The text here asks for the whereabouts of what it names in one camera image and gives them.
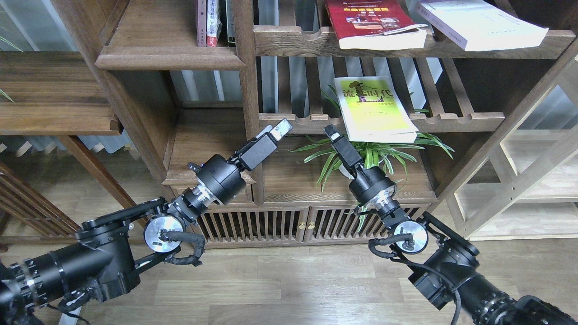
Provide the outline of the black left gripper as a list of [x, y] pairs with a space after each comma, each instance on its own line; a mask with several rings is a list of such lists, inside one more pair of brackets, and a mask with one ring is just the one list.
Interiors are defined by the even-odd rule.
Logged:
[[188, 168], [196, 173], [199, 183], [203, 183], [221, 204], [226, 205], [246, 186], [240, 173], [254, 170], [277, 149], [277, 141], [292, 129], [289, 120], [283, 119], [274, 127], [267, 125], [229, 159], [215, 154], [203, 165], [189, 162]]

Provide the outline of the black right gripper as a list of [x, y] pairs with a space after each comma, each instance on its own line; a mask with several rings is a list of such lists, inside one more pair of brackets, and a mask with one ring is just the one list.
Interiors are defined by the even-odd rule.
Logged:
[[354, 177], [349, 189], [357, 201], [368, 209], [396, 210], [398, 201], [393, 198], [396, 184], [384, 171], [379, 167], [365, 168], [363, 158], [349, 140], [341, 137], [334, 125], [328, 124], [323, 131], [348, 173]]

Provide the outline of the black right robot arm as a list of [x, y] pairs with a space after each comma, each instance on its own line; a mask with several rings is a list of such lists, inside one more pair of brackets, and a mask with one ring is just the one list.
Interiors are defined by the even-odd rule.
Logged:
[[394, 199], [396, 185], [378, 167], [367, 169], [353, 145], [327, 125], [330, 139], [345, 169], [353, 176], [349, 189], [367, 213], [375, 213], [388, 236], [370, 239], [378, 257], [406, 264], [409, 280], [437, 309], [454, 301], [452, 324], [461, 311], [476, 325], [575, 325], [567, 313], [535, 296], [513, 299], [476, 269], [478, 249], [430, 213], [413, 220]]

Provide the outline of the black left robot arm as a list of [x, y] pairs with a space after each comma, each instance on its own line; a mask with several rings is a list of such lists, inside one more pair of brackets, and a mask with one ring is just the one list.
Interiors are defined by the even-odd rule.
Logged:
[[241, 173], [255, 169], [292, 130], [281, 120], [267, 126], [228, 159], [214, 155], [202, 165], [189, 164], [198, 184], [173, 201], [160, 197], [81, 225], [77, 242], [1, 266], [1, 323], [39, 325], [35, 308], [60, 299], [56, 310], [69, 315], [94, 299], [128, 294], [140, 274], [161, 263], [201, 265], [205, 238], [186, 231], [211, 204], [226, 205], [246, 184]]

